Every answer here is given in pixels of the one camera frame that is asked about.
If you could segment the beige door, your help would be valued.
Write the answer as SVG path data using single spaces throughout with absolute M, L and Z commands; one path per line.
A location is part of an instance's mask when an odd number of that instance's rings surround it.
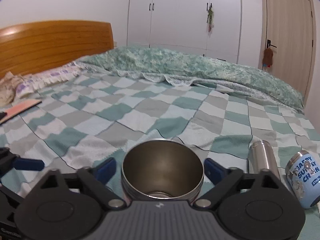
M 259 68 L 285 81 L 308 98 L 316 55 L 313 0 L 263 0 L 261 50 L 273 50 L 271 67 Z

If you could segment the wooden headboard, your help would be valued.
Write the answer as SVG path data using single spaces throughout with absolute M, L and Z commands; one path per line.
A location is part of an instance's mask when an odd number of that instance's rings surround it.
M 114 48 L 108 22 L 57 20 L 1 29 L 1 76 L 28 75 Z

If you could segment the green floral quilt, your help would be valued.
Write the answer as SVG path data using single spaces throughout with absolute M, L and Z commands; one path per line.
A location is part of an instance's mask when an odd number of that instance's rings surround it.
M 163 80 L 174 86 L 193 82 L 219 84 L 245 95 L 266 99 L 304 111 L 303 96 L 292 86 L 250 66 L 163 48 L 118 47 L 83 56 L 75 63 L 93 72 L 109 72 L 134 79 Z

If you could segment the white wardrobe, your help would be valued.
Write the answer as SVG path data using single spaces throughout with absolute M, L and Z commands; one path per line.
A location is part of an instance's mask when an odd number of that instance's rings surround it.
M 208 33 L 210 5 L 214 26 Z M 127 44 L 236 63 L 241 17 L 242 0 L 130 0 Z

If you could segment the purple floral pillow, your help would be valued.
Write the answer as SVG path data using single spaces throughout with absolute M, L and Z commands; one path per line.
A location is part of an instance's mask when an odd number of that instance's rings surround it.
M 16 98 L 20 99 L 45 87 L 69 81 L 77 77 L 81 71 L 81 68 L 71 62 L 61 67 L 26 75 L 16 88 Z

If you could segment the stainless steel bottle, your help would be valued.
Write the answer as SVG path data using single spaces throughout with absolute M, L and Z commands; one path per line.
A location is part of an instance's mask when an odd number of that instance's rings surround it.
M 247 171 L 249 174 L 263 174 L 281 181 L 274 151 L 268 141 L 257 140 L 251 144 Z

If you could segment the pink steel cup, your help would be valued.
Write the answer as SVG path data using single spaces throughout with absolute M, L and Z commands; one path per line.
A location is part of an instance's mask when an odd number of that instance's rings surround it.
M 172 140 L 142 142 L 127 152 L 121 165 L 121 185 L 129 200 L 192 203 L 203 181 L 201 159 L 188 146 Z

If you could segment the green hanging ornament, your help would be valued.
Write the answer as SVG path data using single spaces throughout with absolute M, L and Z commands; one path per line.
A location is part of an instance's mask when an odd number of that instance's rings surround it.
M 207 25 L 208 25 L 208 33 L 211 33 L 212 28 L 214 26 L 214 11 L 212 5 L 209 6 L 208 9 L 208 16 L 207 16 Z

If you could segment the brown plush toy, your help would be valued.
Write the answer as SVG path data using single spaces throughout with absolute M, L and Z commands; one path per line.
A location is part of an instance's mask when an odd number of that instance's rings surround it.
M 273 50 L 270 47 L 264 50 L 262 64 L 263 67 L 271 67 L 273 64 Z

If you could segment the light blue printed cup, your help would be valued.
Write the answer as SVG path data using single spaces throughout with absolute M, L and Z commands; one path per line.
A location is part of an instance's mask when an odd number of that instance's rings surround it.
M 319 162 L 308 151 L 297 152 L 287 163 L 286 178 L 301 206 L 309 209 L 319 202 Z

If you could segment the checkered teal blanket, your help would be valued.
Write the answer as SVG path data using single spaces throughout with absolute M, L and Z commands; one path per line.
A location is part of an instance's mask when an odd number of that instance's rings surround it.
M 234 83 L 164 80 L 83 72 L 64 83 L 16 96 L 40 103 L 1 125 L 1 146 L 23 158 L 41 159 L 45 170 L 73 172 L 150 139 L 189 146 L 200 159 L 246 168 L 249 147 L 266 140 L 284 174 L 299 150 L 319 158 L 319 133 L 295 93 L 269 97 Z

